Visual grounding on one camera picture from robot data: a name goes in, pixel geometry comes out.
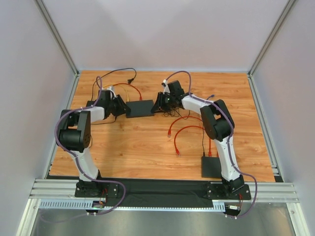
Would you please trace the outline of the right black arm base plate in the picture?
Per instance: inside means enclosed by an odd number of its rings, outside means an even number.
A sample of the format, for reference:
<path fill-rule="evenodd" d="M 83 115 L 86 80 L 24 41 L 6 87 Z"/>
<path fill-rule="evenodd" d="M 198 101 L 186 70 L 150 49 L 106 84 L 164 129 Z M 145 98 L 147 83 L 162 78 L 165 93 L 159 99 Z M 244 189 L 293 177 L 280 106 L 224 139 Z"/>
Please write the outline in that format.
<path fill-rule="evenodd" d="M 205 185 L 205 197 L 210 200 L 251 200 L 251 192 L 249 186 L 245 184 L 237 190 L 229 190 L 226 185 L 221 182 L 210 182 Z"/>

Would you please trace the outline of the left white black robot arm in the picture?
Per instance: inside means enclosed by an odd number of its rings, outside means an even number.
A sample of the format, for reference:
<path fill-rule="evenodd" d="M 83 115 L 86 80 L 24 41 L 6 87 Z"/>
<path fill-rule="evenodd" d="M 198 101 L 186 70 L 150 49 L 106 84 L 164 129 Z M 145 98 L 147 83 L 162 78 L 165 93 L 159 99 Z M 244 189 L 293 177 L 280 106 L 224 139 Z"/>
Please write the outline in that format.
<path fill-rule="evenodd" d="M 124 193 L 117 181 L 101 179 L 89 146 L 92 123 L 105 120 L 110 115 L 117 118 L 129 111 L 130 108 L 119 94 L 115 94 L 112 86 L 102 89 L 98 98 L 90 101 L 86 107 L 61 111 L 55 126 L 55 140 L 61 149 L 72 156 L 79 171 L 75 197 L 118 198 Z"/>

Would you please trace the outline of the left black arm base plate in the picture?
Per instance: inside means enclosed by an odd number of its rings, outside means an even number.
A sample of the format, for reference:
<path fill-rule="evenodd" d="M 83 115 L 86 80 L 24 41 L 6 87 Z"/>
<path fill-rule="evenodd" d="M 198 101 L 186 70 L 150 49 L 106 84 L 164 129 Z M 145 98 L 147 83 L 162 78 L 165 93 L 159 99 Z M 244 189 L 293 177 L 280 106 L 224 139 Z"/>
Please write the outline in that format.
<path fill-rule="evenodd" d="M 118 198 L 124 193 L 117 183 L 101 183 L 95 181 L 82 181 L 76 183 L 74 196 L 77 198 Z"/>

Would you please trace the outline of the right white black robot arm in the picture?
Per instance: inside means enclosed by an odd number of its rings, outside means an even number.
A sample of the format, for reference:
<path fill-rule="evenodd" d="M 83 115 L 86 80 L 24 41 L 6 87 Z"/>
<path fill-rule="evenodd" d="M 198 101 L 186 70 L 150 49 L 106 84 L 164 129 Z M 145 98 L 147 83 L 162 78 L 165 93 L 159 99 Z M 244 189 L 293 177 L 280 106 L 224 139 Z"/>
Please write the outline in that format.
<path fill-rule="evenodd" d="M 169 112 L 181 108 L 201 115 L 203 128 L 215 142 L 221 165 L 221 180 L 226 193 L 232 194 L 245 183 L 237 165 L 233 147 L 234 121 L 223 100 L 210 101 L 184 92 L 179 81 L 162 82 L 164 90 L 157 94 L 151 112 Z"/>

